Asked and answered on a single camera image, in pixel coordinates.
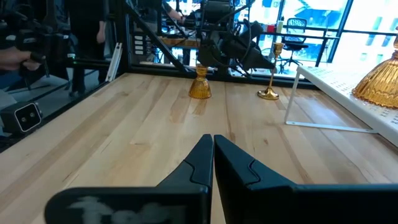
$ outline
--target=glass wall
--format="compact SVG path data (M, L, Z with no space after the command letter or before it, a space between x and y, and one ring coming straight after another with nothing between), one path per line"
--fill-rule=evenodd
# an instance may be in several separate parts
M285 20L302 18L308 27L337 29L348 0L286 0Z
M394 38L385 35L342 34L333 63L341 66L373 68L391 58L394 51Z
M234 0L239 8L247 0ZM169 1L176 7L174 0ZM180 9L184 14L200 8L200 0L181 0ZM339 37L329 40L324 52L320 52L322 39L307 38L308 48L295 52L293 58L304 64L312 64L322 54L321 62L338 66L374 67L389 59L394 51L396 27L398 26L398 0L255 0L253 5L236 14L235 19L261 24L275 24L284 18L284 31L287 20L302 18L307 20L304 35ZM273 35L262 34L258 43L264 55L269 55L272 43L281 41ZM284 51L281 58L290 58L292 52ZM294 73L296 66L290 70Z
M354 0L333 63L348 66L349 62L369 70L391 58L398 26L396 9L397 0Z
M394 32L398 26L397 9L397 0L355 0L344 29Z

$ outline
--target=gold candle holder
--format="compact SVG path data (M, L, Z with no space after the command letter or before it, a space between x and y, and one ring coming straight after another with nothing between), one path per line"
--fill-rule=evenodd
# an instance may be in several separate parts
M207 67L201 64L197 64L197 77L194 79L191 89L189 90L189 96L195 99L207 99L211 97L211 90L209 82L206 79Z
M285 44L283 43L274 43L274 55L275 55L275 68L271 70L271 80L269 81L269 86L266 90L261 90L257 92L257 96L261 97L265 100L278 100L279 95L272 89L272 82L274 81L274 75L276 70L276 61L280 54L282 53L282 49Z

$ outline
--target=red object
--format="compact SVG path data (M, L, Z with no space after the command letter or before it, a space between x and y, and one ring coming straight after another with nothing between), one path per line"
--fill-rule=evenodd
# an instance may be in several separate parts
M276 31L276 25L267 26L267 32L275 32L275 31Z

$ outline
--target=wooden table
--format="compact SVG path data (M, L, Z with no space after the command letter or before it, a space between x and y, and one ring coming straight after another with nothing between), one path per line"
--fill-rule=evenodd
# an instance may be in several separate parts
M78 186L155 186L202 134L222 134L297 183L398 182L396 148L364 133L286 126L291 89L210 82L213 97L188 97L192 80L126 74L0 154L0 223L43 224L47 200ZM365 127L320 91L298 90L291 116ZM214 184L212 223L224 223Z
M160 40L168 46L183 47L183 48L194 48L197 49L200 46L200 39L196 38L167 38L159 37Z

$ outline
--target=office chair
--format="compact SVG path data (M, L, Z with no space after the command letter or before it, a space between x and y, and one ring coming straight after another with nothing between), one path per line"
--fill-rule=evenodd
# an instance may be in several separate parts
M287 20L286 31L288 34L303 34L305 32L305 28L307 27L307 20L301 18L290 18ZM303 65L303 63L298 60L293 59L293 54L296 51L308 48L308 45L305 45L306 38L303 37L283 37L282 43L285 44L284 49L288 51L292 51L292 56L287 59L282 59L280 61L280 73L283 72L285 65L293 62L296 65Z

